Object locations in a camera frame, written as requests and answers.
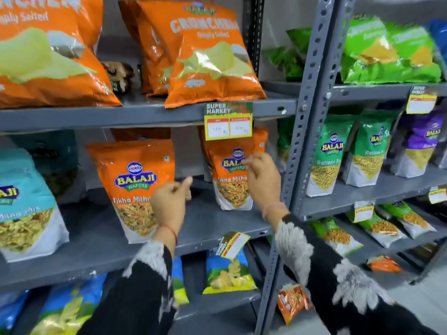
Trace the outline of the green yellow price tag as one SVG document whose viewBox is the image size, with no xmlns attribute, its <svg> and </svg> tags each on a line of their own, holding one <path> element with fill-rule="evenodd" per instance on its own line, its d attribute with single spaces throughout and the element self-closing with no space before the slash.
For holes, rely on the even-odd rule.
<svg viewBox="0 0 447 335">
<path fill-rule="evenodd" d="M 428 193 L 428 200 L 431 204 L 438 204 L 447 201 L 447 189 L 444 187 L 433 186 Z"/>
<path fill-rule="evenodd" d="M 427 86 L 413 86 L 405 107 L 407 114 L 428 114 L 435 107 L 438 94 Z"/>
<path fill-rule="evenodd" d="M 204 104 L 206 141 L 252 136 L 253 103 L 246 101 L 206 102 Z"/>
<path fill-rule="evenodd" d="M 375 200 L 355 202 L 353 223 L 371 219 L 374 214 L 375 202 Z"/>
<path fill-rule="evenodd" d="M 220 239 L 218 247 L 215 250 L 215 255 L 232 261 L 250 238 L 248 234 L 230 231 Z"/>
</svg>

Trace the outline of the blue yellow chips bag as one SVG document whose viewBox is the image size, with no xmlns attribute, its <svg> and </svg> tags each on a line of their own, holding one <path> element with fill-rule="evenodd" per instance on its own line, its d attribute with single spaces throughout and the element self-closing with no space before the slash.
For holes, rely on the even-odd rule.
<svg viewBox="0 0 447 335">
<path fill-rule="evenodd" d="M 0 335 L 9 335 L 29 291 L 0 293 Z"/>
<path fill-rule="evenodd" d="M 184 285 L 183 267 L 181 257 L 174 257 L 172 262 L 172 287 L 175 301 L 178 305 L 189 304 Z"/>
<path fill-rule="evenodd" d="M 257 289 L 243 250 L 233 260 L 220 257 L 213 250 L 206 251 L 206 272 L 203 295 Z"/>
<path fill-rule="evenodd" d="M 76 335 L 92 317 L 107 274 L 54 285 L 29 335 Z"/>
</svg>

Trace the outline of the green sev pouch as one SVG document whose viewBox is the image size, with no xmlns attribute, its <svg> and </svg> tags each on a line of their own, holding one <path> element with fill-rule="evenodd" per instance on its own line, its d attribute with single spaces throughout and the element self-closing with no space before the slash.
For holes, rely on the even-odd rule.
<svg viewBox="0 0 447 335">
<path fill-rule="evenodd" d="M 339 227 L 334 217 L 326 217 L 309 222 L 310 227 L 319 238 L 323 239 L 339 255 L 346 257 L 361 248 L 363 244 L 353 238 L 348 232 Z"/>
<path fill-rule="evenodd" d="M 352 224 L 369 234 L 383 248 L 389 249 L 393 243 L 408 238 L 397 226 L 381 218 L 376 212 L 370 219 L 360 222 L 354 222 L 355 215 L 352 212 L 345 213 L 345 216 Z"/>
<path fill-rule="evenodd" d="M 329 114 L 322 126 L 311 168 L 307 197 L 332 194 L 337 180 L 345 144 L 355 123 L 356 116 L 350 114 Z"/>
<path fill-rule="evenodd" d="M 345 162 L 342 175 L 345 184 L 360 188 L 377 183 L 393 123 L 399 114 L 399 110 L 363 110 Z"/>
<path fill-rule="evenodd" d="M 399 222 L 412 239 L 437 231 L 404 201 L 380 204 L 376 207 L 376 212 L 387 220 Z"/>
<path fill-rule="evenodd" d="M 280 173 L 285 173 L 287 169 L 294 123 L 295 116 L 277 119 L 277 167 Z"/>
</svg>

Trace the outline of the dark brown snack packet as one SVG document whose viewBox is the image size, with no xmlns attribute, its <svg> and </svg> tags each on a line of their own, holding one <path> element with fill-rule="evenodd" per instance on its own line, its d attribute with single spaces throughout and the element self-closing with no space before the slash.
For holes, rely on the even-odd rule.
<svg viewBox="0 0 447 335">
<path fill-rule="evenodd" d="M 114 94 L 130 93 L 132 79 L 135 76 L 133 68 L 128 63 L 120 61 L 101 61 L 101 64 L 107 72 Z"/>
</svg>

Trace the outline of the small orange snack packet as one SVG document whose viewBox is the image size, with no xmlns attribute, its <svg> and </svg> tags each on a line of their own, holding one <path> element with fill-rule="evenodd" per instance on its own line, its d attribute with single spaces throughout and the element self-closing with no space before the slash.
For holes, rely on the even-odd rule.
<svg viewBox="0 0 447 335">
<path fill-rule="evenodd" d="M 299 284 L 286 284 L 278 292 L 277 307 L 286 326 L 302 311 L 310 310 L 312 305 Z"/>
<path fill-rule="evenodd" d="M 391 257 L 381 255 L 368 259 L 366 265 L 371 271 L 400 273 L 400 265 Z"/>
</svg>

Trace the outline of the teal snack mix pouch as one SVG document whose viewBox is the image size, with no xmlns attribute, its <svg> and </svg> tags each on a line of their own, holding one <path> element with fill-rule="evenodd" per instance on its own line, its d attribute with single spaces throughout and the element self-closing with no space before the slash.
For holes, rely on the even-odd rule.
<svg viewBox="0 0 447 335">
<path fill-rule="evenodd" d="M 7 263 L 45 257 L 69 242 L 55 197 L 23 148 L 0 149 L 0 254 Z"/>
</svg>

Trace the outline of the person's right hand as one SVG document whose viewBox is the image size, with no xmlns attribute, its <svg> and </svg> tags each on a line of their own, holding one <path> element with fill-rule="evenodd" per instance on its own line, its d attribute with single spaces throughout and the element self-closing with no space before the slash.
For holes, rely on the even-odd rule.
<svg viewBox="0 0 447 335">
<path fill-rule="evenodd" d="M 281 175 L 276 165 L 274 173 L 254 174 L 249 169 L 247 173 L 250 196 L 263 216 L 272 213 L 274 209 L 286 208 L 280 199 Z"/>
</svg>

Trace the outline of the person's left hand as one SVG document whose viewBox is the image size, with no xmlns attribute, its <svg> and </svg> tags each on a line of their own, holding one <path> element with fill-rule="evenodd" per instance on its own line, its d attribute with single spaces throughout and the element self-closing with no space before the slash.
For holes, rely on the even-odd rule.
<svg viewBox="0 0 447 335">
<path fill-rule="evenodd" d="M 179 234 L 186 213 L 186 203 L 181 197 L 182 182 L 170 182 L 156 189 L 151 196 L 152 208 L 159 225 L 170 228 Z"/>
</svg>

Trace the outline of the orange snack mix pouch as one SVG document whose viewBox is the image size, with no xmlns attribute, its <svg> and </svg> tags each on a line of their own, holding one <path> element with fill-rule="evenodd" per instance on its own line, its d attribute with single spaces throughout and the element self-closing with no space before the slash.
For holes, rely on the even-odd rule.
<svg viewBox="0 0 447 335">
<path fill-rule="evenodd" d="M 251 137 L 203 141 L 216 201 L 222 210 L 252 209 L 248 172 L 243 161 L 254 153 L 265 152 L 268 134 L 268 127 L 260 126 L 253 128 Z"/>
<path fill-rule="evenodd" d="M 174 181 L 170 139 L 98 142 L 86 145 L 129 244 L 148 241 L 156 228 L 151 196 Z"/>
</svg>

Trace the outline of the person's left forearm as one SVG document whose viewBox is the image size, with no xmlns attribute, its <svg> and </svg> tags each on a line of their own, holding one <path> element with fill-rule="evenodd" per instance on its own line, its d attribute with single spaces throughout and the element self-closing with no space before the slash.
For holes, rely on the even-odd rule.
<svg viewBox="0 0 447 335">
<path fill-rule="evenodd" d="M 159 226 L 76 335 L 168 335 L 178 309 L 171 252 L 176 237 Z"/>
</svg>

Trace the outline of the dark teal snack pouch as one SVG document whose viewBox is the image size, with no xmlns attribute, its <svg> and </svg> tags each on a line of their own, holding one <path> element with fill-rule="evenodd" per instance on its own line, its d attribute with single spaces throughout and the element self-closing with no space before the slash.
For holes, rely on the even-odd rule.
<svg viewBox="0 0 447 335">
<path fill-rule="evenodd" d="M 58 204 L 81 201 L 86 194 L 84 171 L 74 130 L 9 135 L 32 156 Z"/>
</svg>

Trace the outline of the green chips bag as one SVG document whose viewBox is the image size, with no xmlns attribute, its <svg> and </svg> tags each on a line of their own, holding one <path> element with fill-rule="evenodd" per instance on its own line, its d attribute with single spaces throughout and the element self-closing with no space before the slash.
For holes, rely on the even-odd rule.
<svg viewBox="0 0 447 335">
<path fill-rule="evenodd" d="M 340 64 L 344 84 L 387 84 L 403 80 L 404 66 L 388 30 L 377 16 L 353 18 Z"/>
<path fill-rule="evenodd" d="M 312 29 L 297 27 L 286 30 L 288 45 L 262 49 L 262 55 L 270 65 L 283 72 L 287 82 L 301 82 Z"/>
<path fill-rule="evenodd" d="M 439 83 L 441 67 L 434 61 L 435 42 L 420 25 L 386 22 L 389 40 L 403 66 L 404 83 Z"/>
</svg>

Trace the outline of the person's right forearm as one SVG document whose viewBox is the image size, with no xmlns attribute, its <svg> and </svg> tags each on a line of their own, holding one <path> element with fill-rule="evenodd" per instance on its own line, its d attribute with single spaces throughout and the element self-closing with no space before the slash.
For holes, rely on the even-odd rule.
<svg viewBox="0 0 447 335">
<path fill-rule="evenodd" d="M 339 255 L 284 203 L 261 209 L 279 255 L 331 335 L 439 335 L 357 265 Z"/>
</svg>

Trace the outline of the large orange chips bag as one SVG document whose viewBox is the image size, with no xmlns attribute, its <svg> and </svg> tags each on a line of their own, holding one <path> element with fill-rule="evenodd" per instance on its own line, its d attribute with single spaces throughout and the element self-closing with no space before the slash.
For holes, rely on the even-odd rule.
<svg viewBox="0 0 447 335">
<path fill-rule="evenodd" d="M 154 30 L 172 64 L 165 108 L 266 99 L 235 10 L 196 0 L 137 0 L 137 4 L 141 19 Z"/>
<path fill-rule="evenodd" d="M 104 0 L 0 0 L 0 109 L 117 107 L 95 55 Z"/>
<path fill-rule="evenodd" d="M 142 49 L 142 93 L 147 96 L 167 95 L 173 65 L 163 44 L 136 0 L 119 0 L 118 4 L 128 32 Z"/>
</svg>

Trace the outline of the purple snack pouch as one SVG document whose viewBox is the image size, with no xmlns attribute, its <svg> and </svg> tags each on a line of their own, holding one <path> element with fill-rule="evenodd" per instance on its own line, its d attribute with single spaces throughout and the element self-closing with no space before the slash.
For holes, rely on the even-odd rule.
<svg viewBox="0 0 447 335">
<path fill-rule="evenodd" d="M 392 174 L 407 179 L 425 174 L 438 145 L 443 120 L 441 110 L 426 114 L 403 113 L 393 136 Z"/>
</svg>

